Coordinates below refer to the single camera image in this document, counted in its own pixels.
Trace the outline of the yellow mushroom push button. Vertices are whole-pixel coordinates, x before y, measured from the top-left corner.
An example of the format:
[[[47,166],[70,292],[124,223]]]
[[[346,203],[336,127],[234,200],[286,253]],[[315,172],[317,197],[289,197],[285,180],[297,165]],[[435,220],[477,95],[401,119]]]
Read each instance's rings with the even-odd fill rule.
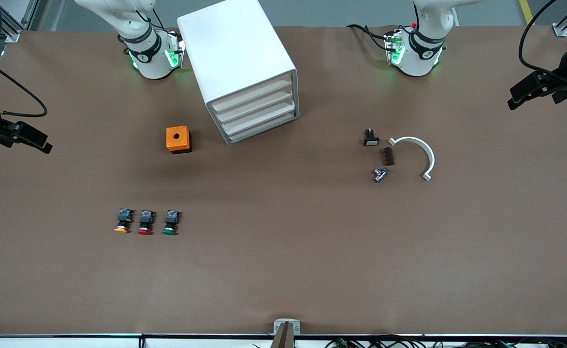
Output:
[[[129,228],[133,222],[133,214],[134,211],[132,209],[120,209],[117,215],[118,223],[115,227],[115,231],[118,233],[129,233]]]

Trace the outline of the red mushroom push button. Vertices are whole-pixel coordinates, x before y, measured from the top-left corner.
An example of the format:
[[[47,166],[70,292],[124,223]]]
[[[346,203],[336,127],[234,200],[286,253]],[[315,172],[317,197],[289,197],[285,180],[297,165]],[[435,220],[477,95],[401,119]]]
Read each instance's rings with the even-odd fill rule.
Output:
[[[152,234],[152,225],[155,222],[156,212],[144,210],[141,211],[140,216],[138,218],[138,233],[140,235],[151,235]]]

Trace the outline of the green mushroom push button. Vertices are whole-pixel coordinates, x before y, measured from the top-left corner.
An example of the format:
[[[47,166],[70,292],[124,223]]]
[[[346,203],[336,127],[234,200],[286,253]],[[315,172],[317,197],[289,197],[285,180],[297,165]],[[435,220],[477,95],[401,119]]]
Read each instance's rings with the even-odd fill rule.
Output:
[[[166,212],[164,223],[165,227],[163,229],[164,235],[177,235],[177,226],[181,222],[181,212],[179,211],[168,211]]]

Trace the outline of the white drawer cabinet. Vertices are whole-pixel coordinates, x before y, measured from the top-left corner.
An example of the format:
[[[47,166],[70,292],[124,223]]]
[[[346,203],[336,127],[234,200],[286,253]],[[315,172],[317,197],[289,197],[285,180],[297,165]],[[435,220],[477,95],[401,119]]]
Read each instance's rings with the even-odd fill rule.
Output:
[[[225,142],[212,102],[289,73],[300,116],[297,69],[259,0],[224,0],[177,18],[193,74]]]

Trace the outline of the white curved plastic bracket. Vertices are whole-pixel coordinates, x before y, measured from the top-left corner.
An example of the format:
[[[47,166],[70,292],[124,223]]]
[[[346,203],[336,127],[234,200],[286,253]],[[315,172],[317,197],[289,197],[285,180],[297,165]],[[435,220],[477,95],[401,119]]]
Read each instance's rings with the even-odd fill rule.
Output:
[[[398,137],[397,139],[394,139],[393,137],[389,138],[389,144],[391,146],[395,146],[398,145],[400,143],[412,143],[414,145],[419,146],[420,148],[422,148],[422,150],[424,150],[425,154],[427,155],[428,158],[428,167],[427,169],[424,171],[424,173],[422,174],[422,177],[424,178],[425,181],[431,181],[432,180],[432,172],[435,168],[436,165],[436,155],[433,151],[433,149],[431,148],[431,146],[429,146],[429,144],[418,138],[418,137],[413,137],[413,136],[404,136],[404,137]]]

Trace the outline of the orange button enclosure box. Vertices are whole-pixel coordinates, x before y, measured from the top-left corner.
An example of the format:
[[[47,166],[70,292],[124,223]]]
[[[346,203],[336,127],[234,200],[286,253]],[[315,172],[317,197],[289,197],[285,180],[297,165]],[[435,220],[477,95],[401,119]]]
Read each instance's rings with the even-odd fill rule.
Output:
[[[172,154],[192,152],[192,133],[186,125],[166,128],[166,148]]]

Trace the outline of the white table edge rail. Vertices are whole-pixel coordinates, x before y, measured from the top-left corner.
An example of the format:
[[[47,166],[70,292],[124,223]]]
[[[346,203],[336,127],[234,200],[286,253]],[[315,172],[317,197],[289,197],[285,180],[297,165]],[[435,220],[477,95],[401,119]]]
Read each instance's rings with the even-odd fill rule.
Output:
[[[270,348],[274,334],[7,334],[0,348]],[[567,348],[558,334],[301,334],[296,348]]]

